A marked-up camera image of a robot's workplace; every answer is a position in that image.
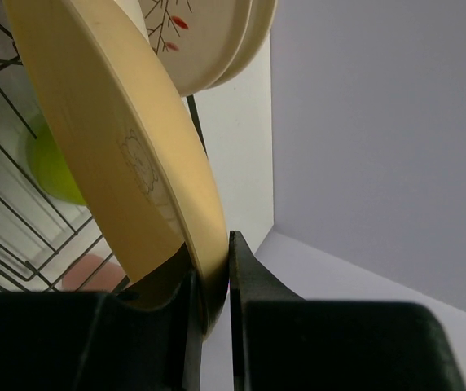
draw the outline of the yellow plate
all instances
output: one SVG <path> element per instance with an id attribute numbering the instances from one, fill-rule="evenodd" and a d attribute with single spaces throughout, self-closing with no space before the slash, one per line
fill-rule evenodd
<path id="1" fill-rule="evenodd" d="M 235 58 L 226 71 L 211 85 L 220 86 L 241 73 L 251 63 L 266 40 L 273 19 L 277 0 L 253 0 L 248 27 Z"/>
<path id="2" fill-rule="evenodd" d="M 240 48 L 252 0 L 140 0 L 150 44 L 181 96 L 211 86 Z"/>
<path id="3" fill-rule="evenodd" d="M 167 72 L 113 0 L 4 4 L 55 141 L 126 274 L 140 280 L 186 242 L 206 332 L 226 295 L 226 225 Z"/>

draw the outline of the green bowl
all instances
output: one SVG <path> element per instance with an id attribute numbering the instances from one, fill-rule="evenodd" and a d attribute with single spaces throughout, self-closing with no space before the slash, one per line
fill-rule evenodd
<path id="1" fill-rule="evenodd" d="M 37 139 L 29 145 L 28 161 L 39 187 L 58 200 L 86 205 L 48 125 L 42 124 L 33 129 Z"/>

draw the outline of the red leaf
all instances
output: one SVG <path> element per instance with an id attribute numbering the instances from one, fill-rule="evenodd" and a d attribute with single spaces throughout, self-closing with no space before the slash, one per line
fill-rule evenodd
<path id="1" fill-rule="evenodd" d="M 184 20 L 182 20 L 182 18 L 179 18 L 178 16 L 172 16 L 171 20 L 181 29 L 185 29 L 185 30 L 189 29 L 188 25 L 186 24 Z"/>
<path id="2" fill-rule="evenodd" d="M 172 51 L 178 51 L 178 46 L 173 42 L 166 42 L 165 44 L 168 49 L 171 49 Z"/>

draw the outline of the metal wire rack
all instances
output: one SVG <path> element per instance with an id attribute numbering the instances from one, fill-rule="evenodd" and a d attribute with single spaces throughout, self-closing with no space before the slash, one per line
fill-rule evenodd
<path id="1" fill-rule="evenodd" d="M 192 96 L 187 103 L 204 145 Z M 101 262 L 76 290 L 108 265 L 117 267 L 90 211 L 48 196 L 30 173 L 25 148 L 37 137 L 31 123 L 39 115 L 0 2 L 0 291 L 58 291 L 89 253 Z M 128 282 L 123 273 L 112 291 Z"/>

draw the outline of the dish rack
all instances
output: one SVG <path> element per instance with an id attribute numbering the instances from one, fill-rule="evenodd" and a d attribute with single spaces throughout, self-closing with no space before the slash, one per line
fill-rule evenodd
<path id="1" fill-rule="evenodd" d="M 41 111 L 8 26 L 0 0 L 0 291 L 62 290 L 62 278 L 94 254 L 102 261 L 84 274 L 82 290 L 118 262 L 88 208 L 48 196 L 30 172 L 26 150 Z M 187 106 L 204 144 L 192 96 Z M 128 283 L 124 277 L 113 292 Z"/>

